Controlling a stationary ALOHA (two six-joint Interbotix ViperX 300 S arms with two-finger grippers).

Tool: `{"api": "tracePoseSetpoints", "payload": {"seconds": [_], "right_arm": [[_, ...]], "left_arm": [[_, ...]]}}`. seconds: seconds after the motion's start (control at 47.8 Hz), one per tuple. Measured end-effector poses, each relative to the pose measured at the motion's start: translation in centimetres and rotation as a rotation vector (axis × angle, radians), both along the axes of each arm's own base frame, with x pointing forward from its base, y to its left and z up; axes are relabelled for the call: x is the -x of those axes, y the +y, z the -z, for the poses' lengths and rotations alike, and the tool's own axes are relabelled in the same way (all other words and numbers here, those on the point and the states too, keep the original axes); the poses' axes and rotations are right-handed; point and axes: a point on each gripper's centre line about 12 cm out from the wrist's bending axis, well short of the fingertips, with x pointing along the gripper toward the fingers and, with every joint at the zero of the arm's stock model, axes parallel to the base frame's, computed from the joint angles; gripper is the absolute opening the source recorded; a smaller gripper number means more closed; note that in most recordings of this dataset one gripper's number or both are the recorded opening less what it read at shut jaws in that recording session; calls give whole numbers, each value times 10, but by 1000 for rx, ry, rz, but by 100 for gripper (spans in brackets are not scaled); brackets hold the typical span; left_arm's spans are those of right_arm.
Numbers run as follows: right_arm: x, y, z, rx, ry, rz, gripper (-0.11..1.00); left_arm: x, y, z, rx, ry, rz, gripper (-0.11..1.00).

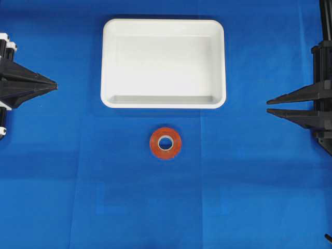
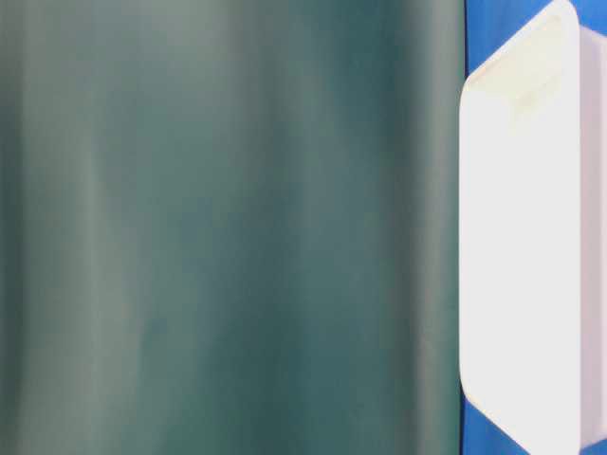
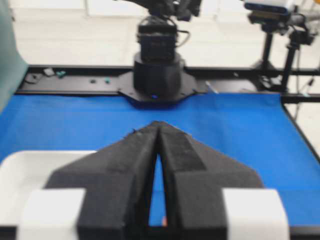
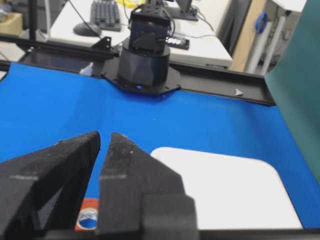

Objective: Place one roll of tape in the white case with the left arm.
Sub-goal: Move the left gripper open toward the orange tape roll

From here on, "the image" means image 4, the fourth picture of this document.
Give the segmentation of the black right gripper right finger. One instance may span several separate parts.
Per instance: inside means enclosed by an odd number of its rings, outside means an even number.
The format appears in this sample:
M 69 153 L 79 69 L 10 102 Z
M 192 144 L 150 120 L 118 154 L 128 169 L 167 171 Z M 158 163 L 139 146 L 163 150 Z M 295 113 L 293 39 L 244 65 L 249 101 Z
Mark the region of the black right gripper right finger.
M 197 240 L 195 201 L 180 174 L 114 132 L 99 176 L 100 240 Z

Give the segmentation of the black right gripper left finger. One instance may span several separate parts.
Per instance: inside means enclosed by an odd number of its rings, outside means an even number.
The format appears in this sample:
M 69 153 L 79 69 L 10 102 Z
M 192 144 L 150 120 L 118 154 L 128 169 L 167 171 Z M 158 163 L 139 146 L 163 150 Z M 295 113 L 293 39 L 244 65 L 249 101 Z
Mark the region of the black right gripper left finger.
M 92 131 L 2 162 L 1 239 L 91 239 L 75 226 L 100 146 Z

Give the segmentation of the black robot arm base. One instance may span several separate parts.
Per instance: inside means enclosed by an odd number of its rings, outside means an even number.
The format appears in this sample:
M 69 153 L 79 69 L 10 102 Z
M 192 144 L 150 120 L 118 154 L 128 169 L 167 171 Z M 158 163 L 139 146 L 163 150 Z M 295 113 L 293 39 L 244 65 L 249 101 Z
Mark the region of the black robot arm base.
M 130 13 L 130 35 L 120 55 L 104 63 L 102 76 L 125 92 L 158 96 L 179 90 L 180 72 L 170 67 L 167 38 L 171 16 L 161 0 L 147 0 Z

